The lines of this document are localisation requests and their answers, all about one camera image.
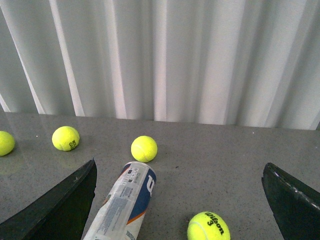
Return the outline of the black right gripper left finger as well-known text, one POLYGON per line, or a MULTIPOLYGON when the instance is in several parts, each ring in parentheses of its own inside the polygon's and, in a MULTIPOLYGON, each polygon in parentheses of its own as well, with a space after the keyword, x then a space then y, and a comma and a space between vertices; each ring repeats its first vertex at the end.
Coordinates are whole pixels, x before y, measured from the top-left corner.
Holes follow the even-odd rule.
POLYGON ((80 240, 95 197, 92 159, 0 224, 2 240, 80 240))

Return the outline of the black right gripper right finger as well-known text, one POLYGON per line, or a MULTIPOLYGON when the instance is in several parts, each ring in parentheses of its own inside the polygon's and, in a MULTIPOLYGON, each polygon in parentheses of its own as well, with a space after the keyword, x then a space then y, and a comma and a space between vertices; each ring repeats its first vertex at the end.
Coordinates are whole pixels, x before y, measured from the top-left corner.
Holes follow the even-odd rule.
POLYGON ((275 164, 261 178, 274 219, 285 240, 320 238, 320 193, 275 164))

